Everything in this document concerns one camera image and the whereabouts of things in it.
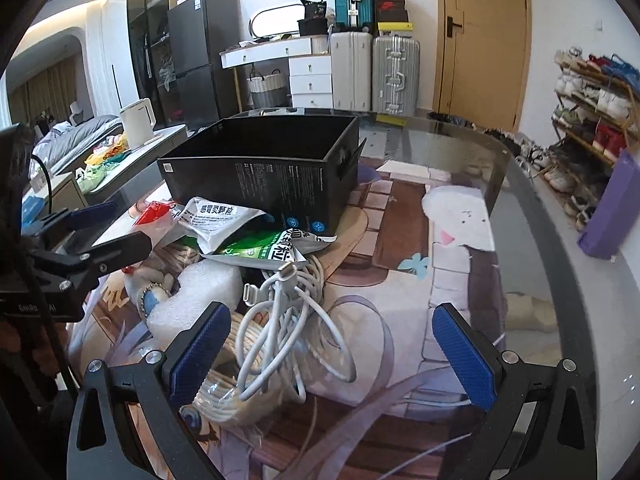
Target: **refrigerator door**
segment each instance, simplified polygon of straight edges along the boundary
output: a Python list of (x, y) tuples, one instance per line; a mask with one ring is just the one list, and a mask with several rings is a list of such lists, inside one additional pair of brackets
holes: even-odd
[(210, 66), (190, 70), (177, 79), (184, 120), (189, 130), (209, 126), (221, 119)]
[(204, 7), (204, 0), (187, 0), (169, 10), (170, 41), (176, 74), (209, 64)]

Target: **stack of boxes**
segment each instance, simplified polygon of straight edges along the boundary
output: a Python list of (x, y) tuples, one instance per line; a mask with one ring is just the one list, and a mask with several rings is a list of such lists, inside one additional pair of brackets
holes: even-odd
[(374, 3), (378, 31), (382, 36), (398, 33), (411, 36), (414, 24), (409, 21), (404, 0), (374, 0)]

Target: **black cable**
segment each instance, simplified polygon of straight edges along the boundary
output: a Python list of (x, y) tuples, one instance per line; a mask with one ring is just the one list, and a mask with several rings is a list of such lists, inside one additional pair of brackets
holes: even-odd
[(51, 208), (53, 207), (53, 192), (51, 190), (51, 177), (49, 176), (49, 171), (47, 171), (47, 167), (44, 165), (44, 162), (37, 155), (33, 155), (31, 153), (31, 158), (35, 160), (38, 165), (42, 168), (42, 172), (44, 173), (44, 178), (47, 179), (47, 190), (49, 191), (49, 214), (52, 213)]
[(4, 238), (2, 244), (3, 247), (8, 250), (13, 257), (15, 270), (17, 270), (18, 274), (24, 281), (24, 284), (27, 286), (27, 289), (31, 293), (31, 298), (38, 309), (38, 313), (40, 314), (40, 319), (42, 320), (47, 338), (49, 338), (49, 344), (51, 346), (51, 349), (53, 350), (53, 355), (58, 362), (58, 366), (60, 367), (60, 374), (62, 375), (63, 381), (65, 381), (66, 389), (69, 392), (69, 395), (71, 395), (73, 401), (76, 402), (76, 399), (78, 398), (78, 388), (76, 387), (76, 383), (74, 382), (69, 370), (69, 365), (65, 357), (65, 351), (60, 344), (58, 333), (56, 332), (56, 328), (53, 325), (53, 318), (51, 317), (51, 313), (49, 311), (49, 303), (47, 303), (47, 298), (40, 288), (38, 280), (34, 275), (33, 270), (31, 269), (27, 261), (27, 258), (24, 256), (24, 254), (22, 254), (22, 250), (16, 245), (12, 236), (9, 234), (7, 227), (2, 223), (0, 223), (0, 234), (2, 235), (2, 238)]

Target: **gray refrigerator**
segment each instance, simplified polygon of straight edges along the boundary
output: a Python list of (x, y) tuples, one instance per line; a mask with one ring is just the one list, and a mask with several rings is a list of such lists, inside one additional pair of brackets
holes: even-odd
[(220, 52), (240, 41), (238, 0), (186, 0), (169, 10), (169, 30), (188, 129), (237, 114), (233, 71), (222, 68)]

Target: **blue gripper pad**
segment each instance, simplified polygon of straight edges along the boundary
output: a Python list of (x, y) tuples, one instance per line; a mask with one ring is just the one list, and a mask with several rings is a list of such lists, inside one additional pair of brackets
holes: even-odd
[(165, 352), (167, 361), (162, 369), (172, 409), (177, 411), (193, 402), (230, 332), (231, 312), (216, 302), (207, 307), (190, 329), (175, 337)]
[(453, 371), (474, 406), (489, 411), (495, 402), (495, 375), (465, 331), (471, 330), (462, 316), (456, 320), (444, 306), (436, 307), (432, 329), (436, 341), (447, 356)]

